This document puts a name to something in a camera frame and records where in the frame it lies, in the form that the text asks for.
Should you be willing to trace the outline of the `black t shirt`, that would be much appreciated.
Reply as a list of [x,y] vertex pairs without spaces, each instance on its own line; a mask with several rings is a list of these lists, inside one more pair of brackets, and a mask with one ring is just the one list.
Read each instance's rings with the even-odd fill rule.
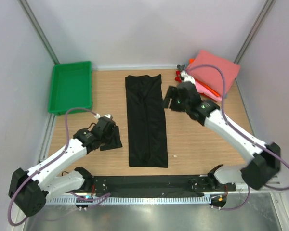
[[130,167],[168,167],[161,83],[161,74],[125,77]]

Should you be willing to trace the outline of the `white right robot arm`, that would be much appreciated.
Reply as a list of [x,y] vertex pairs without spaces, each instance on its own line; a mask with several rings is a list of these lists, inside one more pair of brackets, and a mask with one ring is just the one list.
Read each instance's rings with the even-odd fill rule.
[[191,82],[168,87],[163,107],[187,113],[192,120],[225,139],[246,161],[245,166],[219,165],[214,168],[207,179],[212,190],[217,191],[227,183],[245,183],[259,190],[280,171],[280,161],[269,154],[271,151],[280,156],[280,147],[253,137],[228,116],[223,116],[219,105],[212,100],[202,100]]

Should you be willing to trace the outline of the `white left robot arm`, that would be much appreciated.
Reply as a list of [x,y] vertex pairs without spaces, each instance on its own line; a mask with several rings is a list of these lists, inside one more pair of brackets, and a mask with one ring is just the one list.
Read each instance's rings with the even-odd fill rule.
[[94,185],[93,175],[83,167],[77,167],[64,176],[59,173],[86,156],[91,151],[121,148],[119,128],[112,115],[98,117],[92,129],[78,130],[55,154],[24,171],[12,174],[9,197],[27,216],[36,215],[46,202],[69,191],[88,192]]

